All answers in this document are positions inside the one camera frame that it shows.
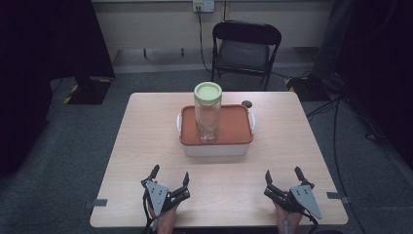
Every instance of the power cord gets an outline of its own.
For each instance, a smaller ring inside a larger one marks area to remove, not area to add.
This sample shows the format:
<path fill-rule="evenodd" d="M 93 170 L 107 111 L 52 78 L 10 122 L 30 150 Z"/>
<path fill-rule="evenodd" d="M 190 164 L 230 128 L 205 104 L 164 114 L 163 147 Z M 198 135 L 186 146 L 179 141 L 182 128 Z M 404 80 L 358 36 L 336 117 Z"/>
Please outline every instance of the power cord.
<path fill-rule="evenodd" d="M 280 73 L 277 73 L 277 72 L 274 72 L 274 71 L 271 72 L 271 74 L 281 76 L 282 78 L 285 78 L 285 79 L 306 79 L 306 78 L 309 77 L 310 73 L 311 73 L 311 71 L 304 71 L 300 76 L 295 76 L 294 77 L 294 76 L 280 74 Z"/>
<path fill-rule="evenodd" d="M 227 20 L 227 11 L 226 11 L 226 9 L 227 9 L 227 1 L 224 1 L 224 20 Z"/>
<path fill-rule="evenodd" d="M 204 57 L 204 46 L 203 46 L 203 24 L 201 23 L 201 8 L 197 7 L 197 15 L 198 15 L 198 20 L 200 22 L 200 42 L 201 42 L 201 60 L 203 61 L 203 65 L 206 69 L 207 72 L 211 72 L 207 66 L 206 66 L 206 60 Z"/>
<path fill-rule="evenodd" d="M 348 198 L 349 196 L 348 196 L 347 190 L 346 190 L 346 188 L 345 188 L 345 186 L 344 186 L 343 179 L 342 179 L 341 173 L 340 173 L 340 167 L 338 166 L 338 161 L 337 161 L 336 135 L 337 135 L 337 113 L 338 113 L 338 109 L 339 109 L 339 107 L 340 107 L 339 104 L 340 104 L 340 99 L 337 100 L 337 103 L 336 103 L 337 106 L 336 106 L 336 110 L 335 110 L 335 113 L 334 113 L 333 154 L 334 154 L 334 163 L 335 163 L 335 167 L 336 167 L 338 179 L 339 179 L 339 181 L 340 181 L 341 188 L 343 189 L 343 194 L 344 194 L 344 196 L 345 196 L 346 198 Z M 366 232 L 365 232 L 365 230 L 364 230 L 364 227 L 362 226 L 361 221 L 360 221 L 360 219 L 358 218 L 358 215 L 357 215 L 357 213 L 356 213 L 356 211 L 355 211 L 355 208 L 354 208 L 354 206 L 353 206 L 353 203 L 352 203 L 350 200 L 349 200 L 349 206 L 350 206 L 350 209 L 352 210 L 353 215 L 355 216 L 356 222 L 357 222 L 359 228 L 361 229 L 361 232 L 362 232 L 363 234 L 365 234 Z"/>
<path fill-rule="evenodd" d="M 323 88 L 324 88 L 325 93 L 328 95 L 328 97 L 330 98 L 330 100 L 333 101 L 333 102 L 335 103 L 335 105 L 337 105 L 337 107 L 340 107 L 342 110 L 344 110 L 344 111 L 346 111 L 346 112 L 348 112 L 348 113 L 350 113 L 350 114 L 353 114 L 353 115 L 357 116 L 358 118 L 362 119 L 362 120 L 370 127 L 371 131 L 373 132 L 373 134 L 374 134 L 375 136 L 380 137 L 380 138 L 386 138 L 385 136 L 382 136 L 382 135 L 380 135 L 379 133 L 377 133 L 377 131 L 376 131 L 376 130 L 374 129 L 374 127 L 373 127 L 373 124 L 372 124 L 366 117 L 364 117 L 364 116 L 362 116 L 362 115 L 359 115 L 359 114 L 357 114 L 357 113 L 355 113 L 355 112 L 353 112 L 353 111 L 351 111 L 351 110 L 348 110 L 348 109 L 340 106 L 339 104 L 337 104 L 337 103 L 333 100 L 333 98 L 331 98 L 331 96 L 328 94 L 328 91 L 327 91 L 327 89 L 325 88 L 324 83 L 322 83 L 322 86 L 323 86 Z"/>
<path fill-rule="evenodd" d="M 335 102 L 333 100 L 329 101 L 327 104 L 324 104 L 320 106 L 319 108 L 313 110 L 309 114 L 306 115 L 307 118 L 309 118 L 309 122 L 313 120 L 313 117 L 318 115 L 318 114 L 323 114 L 327 113 L 328 111 L 334 109 L 334 107 L 337 107 Z"/>

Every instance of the orange lid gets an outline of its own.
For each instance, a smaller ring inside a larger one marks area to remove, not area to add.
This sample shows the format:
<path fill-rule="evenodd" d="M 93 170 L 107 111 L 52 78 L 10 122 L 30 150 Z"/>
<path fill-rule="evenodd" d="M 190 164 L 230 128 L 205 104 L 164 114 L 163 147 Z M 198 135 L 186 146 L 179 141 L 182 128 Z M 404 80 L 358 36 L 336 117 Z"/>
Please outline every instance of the orange lid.
<path fill-rule="evenodd" d="M 222 105 L 219 113 L 218 138 L 214 142 L 202 142 L 198 138 L 195 106 L 182 108 L 180 141 L 184 145 L 249 144 L 253 134 L 249 126 L 248 110 L 243 105 Z"/>

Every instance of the black cable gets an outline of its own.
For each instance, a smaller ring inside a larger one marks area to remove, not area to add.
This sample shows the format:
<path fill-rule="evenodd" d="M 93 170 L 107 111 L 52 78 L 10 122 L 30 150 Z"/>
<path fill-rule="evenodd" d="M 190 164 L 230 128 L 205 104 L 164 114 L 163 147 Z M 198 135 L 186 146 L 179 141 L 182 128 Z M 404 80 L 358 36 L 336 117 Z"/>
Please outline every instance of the black cable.
<path fill-rule="evenodd" d="M 338 179 L 339 179 L 339 181 L 340 181 L 340 185 L 341 185 L 341 188 L 342 188 L 342 190 L 343 190 L 343 194 L 344 194 L 344 196 L 345 196 L 346 198 L 348 198 L 349 196 L 348 196 L 347 191 L 346 191 L 346 188 L 345 188 L 345 186 L 344 186 L 343 179 L 342 179 L 341 173 L 340 173 L 340 168 L 339 168 L 339 166 L 338 166 L 338 161 L 337 161 L 337 145 L 336 145 L 337 113 L 338 113 L 338 109 L 339 109 L 339 106 L 340 106 L 340 105 L 339 105 L 339 104 L 340 104 L 340 99 L 338 99 L 338 101 L 337 101 L 336 104 L 337 104 L 337 107 L 336 107 L 335 114 L 334 114 L 334 126 L 333 126 L 333 154 L 334 154 L 334 163 L 335 163 L 335 167 L 336 167 L 336 170 L 337 170 Z M 362 224 L 361 224 L 360 219 L 358 218 L 358 215 L 357 215 L 357 213 L 356 213 L 356 211 L 355 211 L 355 208 L 354 208 L 354 206 L 353 206 L 353 204 L 352 204 L 352 202 L 351 202 L 350 200 L 349 200 L 349 206 L 350 206 L 350 209 L 352 210 L 353 215 L 355 216 L 356 222 L 357 222 L 358 226 L 360 227 L 361 232 L 362 232 L 362 233 L 366 233 L 365 230 L 364 230 L 364 227 L 363 227 Z"/>
<path fill-rule="evenodd" d="M 310 73 L 311 73 L 311 71 L 304 71 L 300 76 L 294 77 L 294 76 L 280 74 L 280 73 L 277 73 L 277 72 L 274 72 L 274 71 L 271 72 L 271 74 L 275 74 L 275 75 L 281 76 L 282 78 L 287 78 L 287 79 L 305 79 L 310 75 Z"/>
<path fill-rule="evenodd" d="M 204 49 L 203 49 L 203 25 L 201 24 L 201 10 L 197 8 L 198 20 L 200 21 L 200 41 L 201 41 L 201 60 L 203 61 L 203 65 L 206 68 L 207 72 L 211 72 L 206 66 L 206 60 L 204 58 Z"/>
<path fill-rule="evenodd" d="M 324 106 L 319 107 L 317 110 L 313 111 L 312 113 L 306 115 L 308 118 L 308 121 L 311 122 L 313 120 L 313 117 L 318 115 L 318 114 L 324 114 L 329 112 L 330 110 L 334 109 L 335 104 L 333 103 L 333 101 L 327 103 Z"/>
<path fill-rule="evenodd" d="M 148 191 L 145 190 L 145 193 L 143 194 L 142 199 L 143 199 L 143 210 L 145 211 L 145 215 L 146 215 L 146 225 L 145 225 L 145 228 L 143 228 L 143 230 L 140 234 L 147 234 L 150 227 L 151 227 L 151 223 L 153 221 L 153 219 L 149 217 L 149 212 L 148 212 L 148 209 L 146 207 L 146 200 L 147 200 L 148 195 L 149 195 Z"/>
<path fill-rule="evenodd" d="M 227 1 L 224 2 L 224 20 L 227 20 Z"/>
<path fill-rule="evenodd" d="M 335 102 L 335 100 L 333 100 L 333 98 L 331 98 L 331 96 L 328 94 L 327 89 L 325 88 L 324 83 L 322 83 L 322 87 L 324 88 L 324 91 L 325 91 L 325 93 L 328 95 L 328 97 L 330 98 L 330 100 L 332 100 L 332 101 L 337 105 L 337 107 L 340 107 L 342 110 L 344 110 L 344 111 L 346 111 L 346 112 L 348 112 L 348 113 L 350 113 L 350 114 L 353 114 L 353 115 L 357 116 L 358 118 L 362 119 L 363 121 L 365 121 L 365 122 L 367 123 L 367 125 L 370 126 L 370 129 L 371 129 L 371 131 L 373 132 L 373 134 L 374 134 L 375 136 L 380 137 L 380 138 L 386 138 L 385 136 L 381 136 L 381 135 L 379 135 L 379 134 L 376 132 L 376 130 L 375 130 L 374 127 L 373 127 L 373 124 L 372 124 L 366 117 L 364 117 L 364 116 L 362 116 L 362 115 L 359 115 L 359 114 L 357 114 L 357 113 L 355 113 L 355 112 L 353 112 L 353 111 L 351 111 L 351 110 L 348 110 L 348 109 L 340 106 L 339 104 L 337 104 L 337 103 Z"/>
<path fill-rule="evenodd" d="M 301 213 L 301 215 L 309 218 L 310 221 L 313 223 L 313 227 L 310 229 L 309 234 L 316 233 L 317 229 L 319 228 L 319 223 L 317 222 L 317 220 L 310 214 L 310 212 L 308 214 L 305 214 L 303 212 L 303 213 Z"/>

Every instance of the electrical outlet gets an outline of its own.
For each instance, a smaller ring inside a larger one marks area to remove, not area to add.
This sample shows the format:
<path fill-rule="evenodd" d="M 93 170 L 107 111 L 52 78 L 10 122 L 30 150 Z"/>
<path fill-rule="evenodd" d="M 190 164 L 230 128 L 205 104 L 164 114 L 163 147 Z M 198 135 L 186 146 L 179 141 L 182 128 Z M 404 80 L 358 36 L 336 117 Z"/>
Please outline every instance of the electrical outlet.
<path fill-rule="evenodd" d="M 204 0 L 193 0 L 192 1 L 192 11 L 202 12 L 203 11 Z"/>
<path fill-rule="evenodd" d="M 214 0 L 193 0 L 192 11 L 193 12 L 213 12 L 215 10 Z"/>
<path fill-rule="evenodd" d="M 215 10 L 215 3 L 213 0 L 204 0 L 203 12 L 213 12 Z"/>

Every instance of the small black object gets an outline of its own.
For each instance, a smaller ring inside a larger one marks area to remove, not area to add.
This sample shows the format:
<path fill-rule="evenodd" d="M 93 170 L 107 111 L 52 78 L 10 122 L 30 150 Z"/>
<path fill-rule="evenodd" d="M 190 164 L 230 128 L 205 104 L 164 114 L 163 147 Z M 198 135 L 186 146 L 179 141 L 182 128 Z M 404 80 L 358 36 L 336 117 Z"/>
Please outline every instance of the small black object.
<path fill-rule="evenodd" d="M 249 100 L 244 100 L 243 102 L 241 102 L 241 105 L 245 106 L 246 108 L 251 108 L 252 102 Z"/>
<path fill-rule="evenodd" d="M 93 207 L 106 207 L 107 199 L 96 199 L 92 202 L 87 202 L 85 204 L 86 209 L 91 209 Z"/>
<path fill-rule="evenodd" d="M 110 79 L 91 80 L 89 84 L 77 85 L 70 92 L 65 104 L 103 104 L 104 98 L 110 88 Z"/>

